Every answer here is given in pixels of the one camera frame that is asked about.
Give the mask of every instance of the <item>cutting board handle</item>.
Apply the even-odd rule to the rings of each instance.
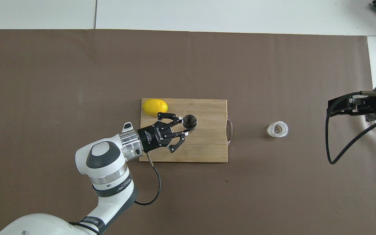
[[[227,122],[230,124],[230,137],[227,138],[227,145],[229,145],[231,138],[233,137],[233,123],[231,123],[231,120],[228,116],[227,116]]]

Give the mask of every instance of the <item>cutting board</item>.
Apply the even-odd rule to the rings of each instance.
[[[142,105],[149,98],[142,99]],[[227,100],[204,99],[162,99],[169,109],[167,113],[175,113],[184,117],[192,114],[197,118],[197,126],[190,131],[185,142],[174,152],[160,147],[149,152],[154,162],[227,162]],[[157,122],[157,117],[149,116],[141,109],[140,128]],[[183,131],[182,124],[172,127],[173,132]],[[179,138],[174,138],[170,144],[176,144]],[[139,158],[147,162],[146,154]]]

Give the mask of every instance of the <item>brown tabletop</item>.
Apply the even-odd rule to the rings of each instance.
[[[81,220],[97,197],[75,151],[139,126],[141,98],[162,97],[228,100],[228,163],[156,163],[158,200],[106,235],[376,234],[375,131],[336,165],[324,143],[327,101],[371,89],[364,36],[0,30],[0,230],[31,213]],[[288,136],[268,137],[279,120]],[[338,153],[368,123],[330,126]],[[152,199],[154,171],[128,165]]]

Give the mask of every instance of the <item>black cable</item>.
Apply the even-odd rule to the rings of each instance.
[[[161,192],[161,188],[162,188],[161,177],[159,176],[159,173],[158,173],[158,170],[156,169],[156,167],[153,166],[152,168],[155,170],[156,175],[158,176],[158,180],[159,180],[159,189],[158,189],[158,193],[156,194],[155,198],[154,198],[152,201],[150,201],[150,202],[148,202],[148,203],[141,203],[141,202],[138,202],[138,201],[134,201],[136,204],[139,204],[139,205],[142,205],[142,206],[150,205],[150,204],[152,204],[153,202],[155,202],[155,200],[156,200],[156,199],[158,198],[158,196],[159,196],[159,193]]]
[[[330,150],[329,150],[329,118],[330,114],[333,111],[333,109],[336,107],[338,103],[340,103],[343,100],[346,100],[353,95],[361,95],[361,92],[353,92],[347,95],[343,95],[342,97],[338,98],[336,101],[333,102],[333,104],[327,109],[327,116],[326,116],[326,126],[325,126],[325,137],[326,137],[326,152],[327,152],[327,158],[329,160],[330,164],[335,164],[339,159],[343,156],[343,154],[363,135],[365,135],[367,132],[371,131],[376,127],[376,123],[368,127],[367,129],[363,130],[361,133],[359,133],[357,136],[355,136],[343,149],[340,151],[340,153],[337,155],[337,157],[332,161],[330,158]]]
[[[69,222],[69,224],[73,225],[73,226],[80,226],[80,227],[84,227],[86,229],[89,229],[93,232],[95,232],[95,234],[97,235],[102,235],[100,232],[96,231],[95,229],[93,229],[92,227],[90,226],[86,226],[86,225],[83,225],[83,224],[80,224],[80,223],[76,223],[76,222]]]

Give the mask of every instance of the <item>lemon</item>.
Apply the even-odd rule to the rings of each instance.
[[[166,113],[168,105],[160,99],[149,99],[146,100],[142,107],[147,115],[158,116],[158,113]]]

